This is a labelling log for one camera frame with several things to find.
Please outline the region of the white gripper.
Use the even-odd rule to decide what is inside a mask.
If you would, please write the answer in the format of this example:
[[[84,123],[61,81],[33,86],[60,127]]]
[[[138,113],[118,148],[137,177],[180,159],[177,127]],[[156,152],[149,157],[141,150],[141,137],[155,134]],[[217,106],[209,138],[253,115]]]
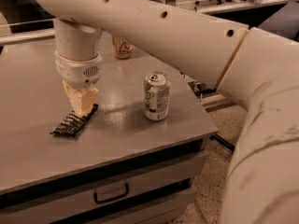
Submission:
[[[92,83],[96,83],[101,76],[102,57],[97,55],[91,60],[79,62],[68,60],[58,52],[54,55],[56,70],[63,80],[72,108],[79,117],[88,115],[99,92]]]

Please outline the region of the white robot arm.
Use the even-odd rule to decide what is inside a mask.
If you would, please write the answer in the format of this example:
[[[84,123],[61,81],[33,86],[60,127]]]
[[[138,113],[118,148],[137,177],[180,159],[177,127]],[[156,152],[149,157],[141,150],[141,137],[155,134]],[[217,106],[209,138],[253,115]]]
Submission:
[[[149,0],[36,0],[102,28],[247,109],[221,224],[299,224],[299,43]]]

